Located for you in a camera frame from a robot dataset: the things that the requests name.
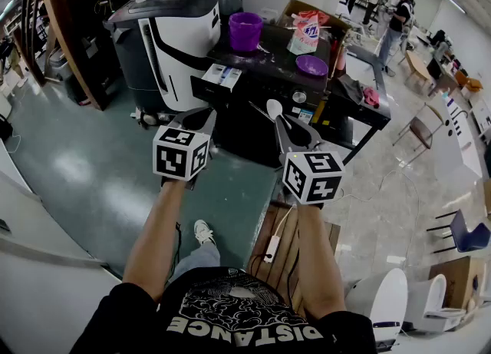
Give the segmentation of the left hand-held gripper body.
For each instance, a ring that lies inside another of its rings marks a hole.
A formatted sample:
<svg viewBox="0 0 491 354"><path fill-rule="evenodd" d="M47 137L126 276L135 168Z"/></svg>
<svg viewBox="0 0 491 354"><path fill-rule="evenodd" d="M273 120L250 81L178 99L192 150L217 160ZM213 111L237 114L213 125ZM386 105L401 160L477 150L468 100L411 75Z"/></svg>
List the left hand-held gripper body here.
<svg viewBox="0 0 491 354"><path fill-rule="evenodd" d="M161 184L172 180L189 183L205 169L210 147L210 130L192 131L171 121L161 125L153 139L153 172Z"/></svg>

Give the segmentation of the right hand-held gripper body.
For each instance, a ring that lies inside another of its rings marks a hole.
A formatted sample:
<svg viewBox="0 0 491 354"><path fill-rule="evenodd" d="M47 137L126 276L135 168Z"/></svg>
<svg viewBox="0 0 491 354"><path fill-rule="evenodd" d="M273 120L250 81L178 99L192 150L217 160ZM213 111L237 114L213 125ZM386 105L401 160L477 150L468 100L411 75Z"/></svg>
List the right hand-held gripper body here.
<svg viewBox="0 0 491 354"><path fill-rule="evenodd" d="M325 149L326 142L300 147L282 145L282 183L301 204L321 204L332 200L344 175L344 164L337 151Z"/></svg>

